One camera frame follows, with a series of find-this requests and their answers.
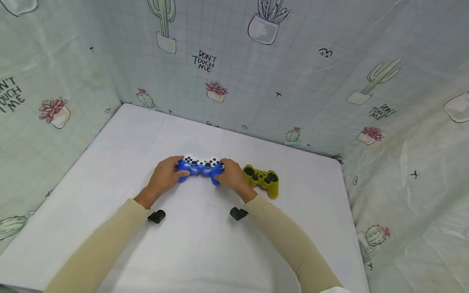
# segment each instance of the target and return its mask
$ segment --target left hand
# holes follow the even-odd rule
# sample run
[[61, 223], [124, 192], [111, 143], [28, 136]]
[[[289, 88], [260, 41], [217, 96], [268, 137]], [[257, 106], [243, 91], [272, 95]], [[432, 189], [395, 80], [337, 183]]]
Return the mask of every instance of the left hand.
[[182, 159], [184, 156], [173, 156], [158, 163], [148, 185], [134, 200], [149, 209], [165, 191], [176, 185], [179, 178], [189, 176], [189, 171], [176, 172], [176, 163]]

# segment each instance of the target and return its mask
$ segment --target fabric backdrop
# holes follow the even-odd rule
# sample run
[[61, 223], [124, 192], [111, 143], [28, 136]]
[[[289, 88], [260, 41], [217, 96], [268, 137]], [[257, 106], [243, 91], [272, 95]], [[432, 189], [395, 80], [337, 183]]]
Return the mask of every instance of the fabric backdrop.
[[123, 102], [337, 159], [371, 291], [469, 292], [469, 2], [0, 3], [0, 251]]

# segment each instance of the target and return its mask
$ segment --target yellow game controller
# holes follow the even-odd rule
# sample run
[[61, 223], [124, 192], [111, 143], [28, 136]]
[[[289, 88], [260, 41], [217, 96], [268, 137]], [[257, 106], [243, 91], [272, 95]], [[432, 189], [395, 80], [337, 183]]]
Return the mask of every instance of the yellow game controller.
[[246, 165], [243, 168], [244, 179], [250, 186], [259, 185], [267, 189], [267, 194], [270, 198], [277, 198], [279, 196], [279, 177], [275, 171], [262, 171], [254, 169], [252, 165]]

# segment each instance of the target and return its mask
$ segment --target grid pattern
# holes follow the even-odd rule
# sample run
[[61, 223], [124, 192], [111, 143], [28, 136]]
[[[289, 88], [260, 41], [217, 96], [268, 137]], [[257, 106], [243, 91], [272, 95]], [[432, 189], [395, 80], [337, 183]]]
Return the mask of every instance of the grid pattern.
[[[0, 81], [14, 76], [27, 98], [14, 115], [0, 113], [9, 125], [0, 136], [0, 219], [37, 208], [119, 100], [144, 105], [143, 88], [162, 112], [276, 143], [300, 127], [296, 148], [342, 153], [357, 230], [393, 233], [365, 258], [372, 292], [469, 291], [469, 122], [443, 110], [469, 91], [469, 3], [284, 0], [291, 11], [264, 45], [248, 34], [255, 0], [174, 1], [175, 54], [162, 49], [160, 20], [144, 0], [43, 0], [18, 18], [0, 6], [10, 40], [0, 45]], [[210, 72], [194, 64], [200, 51], [216, 57]], [[362, 105], [347, 102], [376, 65], [398, 57], [396, 76]], [[228, 91], [222, 103], [207, 97], [212, 81]], [[72, 112], [60, 130], [37, 120], [40, 102], [57, 96]], [[396, 113], [370, 117], [384, 104]], [[381, 128], [383, 141], [357, 140], [365, 126]]]

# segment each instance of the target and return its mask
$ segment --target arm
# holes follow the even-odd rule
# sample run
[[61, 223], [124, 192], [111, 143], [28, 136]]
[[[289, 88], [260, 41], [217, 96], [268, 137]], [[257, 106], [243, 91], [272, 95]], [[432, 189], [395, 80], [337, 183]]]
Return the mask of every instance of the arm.
[[150, 207], [188, 171], [174, 171], [183, 156], [170, 157], [155, 168], [148, 186], [96, 229], [65, 262], [44, 293], [92, 293], [101, 285], [129, 242], [143, 229]]
[[306, 233], [279, 208], [258, 196], [244, 181], [239, 165], [222, 159], [225, 170], [217, 180], [236, 191], [249, 218], [271, 241], [298, 278], [303, 293], [318, 293], [342, 284]]

